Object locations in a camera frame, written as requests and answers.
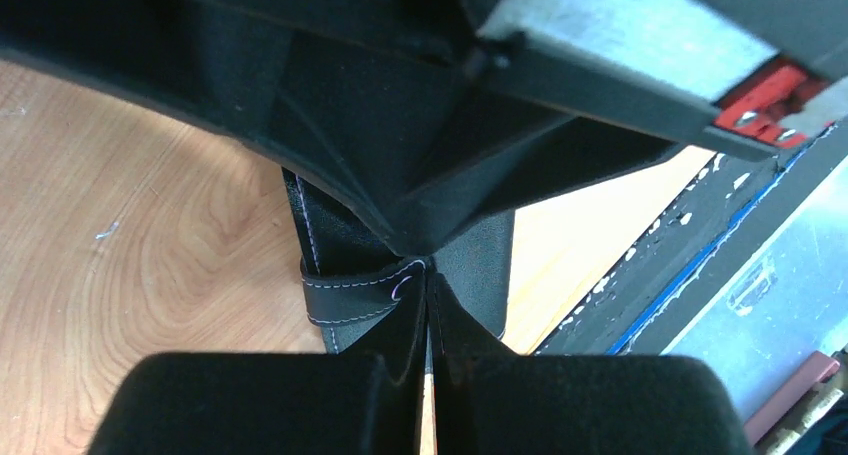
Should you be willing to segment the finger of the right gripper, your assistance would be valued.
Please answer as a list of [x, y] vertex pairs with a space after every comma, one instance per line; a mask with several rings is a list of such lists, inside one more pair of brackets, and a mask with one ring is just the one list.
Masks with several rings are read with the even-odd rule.
[[459, 0], [1, 0], [1, 55], [235, 139], [405, 256], [682, 148], [486, 88]]

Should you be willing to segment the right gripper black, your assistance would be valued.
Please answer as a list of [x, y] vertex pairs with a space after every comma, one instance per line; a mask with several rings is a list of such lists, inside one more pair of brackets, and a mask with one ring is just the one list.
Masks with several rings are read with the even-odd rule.
[[755, 159], [847, 114], [847, 0], [459, 0], [488, 88]]

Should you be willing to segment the black leather card holder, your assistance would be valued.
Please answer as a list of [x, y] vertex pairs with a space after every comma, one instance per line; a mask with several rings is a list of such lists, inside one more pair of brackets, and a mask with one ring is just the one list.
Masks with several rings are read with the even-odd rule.
[[515, 215], [489, 217], [432, 255], [394, 254], [347, 207], [284, 170], [301, 247], [301, 280], [310, 323], [328, 352], [353, 345], [401, 298], [442, 274], [463, 308], [497, 338], [506, 329]]

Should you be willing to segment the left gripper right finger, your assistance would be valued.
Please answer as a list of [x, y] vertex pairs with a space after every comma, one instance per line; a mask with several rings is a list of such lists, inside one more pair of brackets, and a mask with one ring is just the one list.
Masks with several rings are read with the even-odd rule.
[[687, 356], [515, 353], [427, 288], [441, 454], [748, 454], [729, 395]]

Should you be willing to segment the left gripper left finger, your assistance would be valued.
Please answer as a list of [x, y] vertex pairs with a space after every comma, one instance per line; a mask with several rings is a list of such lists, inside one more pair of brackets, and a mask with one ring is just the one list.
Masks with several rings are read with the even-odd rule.
[[415, 454], [426, 280], [338, 354], [166, 352], [125, 377], [93, 454]]

